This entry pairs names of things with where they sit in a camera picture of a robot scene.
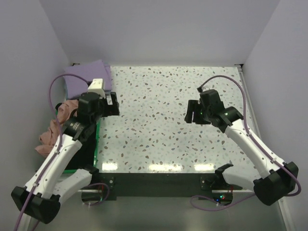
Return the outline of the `purple t-shirt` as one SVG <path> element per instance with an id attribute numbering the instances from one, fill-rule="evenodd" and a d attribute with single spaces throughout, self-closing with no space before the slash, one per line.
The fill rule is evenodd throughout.
<path id="1" fill-rule="evenodd" d="M 101 78 L 104 81 L 104 91 L 109 94 L 112 90 L 111 68 L 103 60 L 69 66 L 64 69 L 64 73 L 80 76 L 87 81 Z M 79 78 L 64 76 L 64 80 L 67 99 L 77 98 L 88 89 L 88 85 Z"/>

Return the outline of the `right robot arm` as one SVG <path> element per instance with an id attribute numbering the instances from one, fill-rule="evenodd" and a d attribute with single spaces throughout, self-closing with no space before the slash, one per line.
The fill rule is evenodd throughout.
<path id="1" fill-rule="evenodd" d="M 185 122 L 212 125 L 233 140 L 253 163 L 258 175 L 253 180 L 232 172 L 232 164 L 215 170 L 213 183 L 220 189 L 236 185 L 249 189 L 265 205 L 272 205 L 296 188 L 298 166 L 278 157 L 247 125 L 233 106 L 226 108 L 216 90 L 200 92 L 198 100 L 189 100 Z"/>

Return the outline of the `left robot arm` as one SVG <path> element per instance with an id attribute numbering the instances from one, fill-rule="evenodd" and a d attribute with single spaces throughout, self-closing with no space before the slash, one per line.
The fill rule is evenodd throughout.
<path id="1" fill-rule="evenodd" d="M 94 189 L 99 185 L 99 170 L 92 165 L 77 169 L 62 182 L 58 182 L 58 179 L 75 154 L 95 135 L 98 121 L 102 117 L 120 114 L 116 93 L 111 92 L 110 96 L 112 104 L 95 92 L 80 96 L 77 113 L 65 121 L 62 133 L 41 167 L 25 186 L 13 189 L 11 197 L 21 214 L 48 224 L 74 193 L 85 187 Z"/>

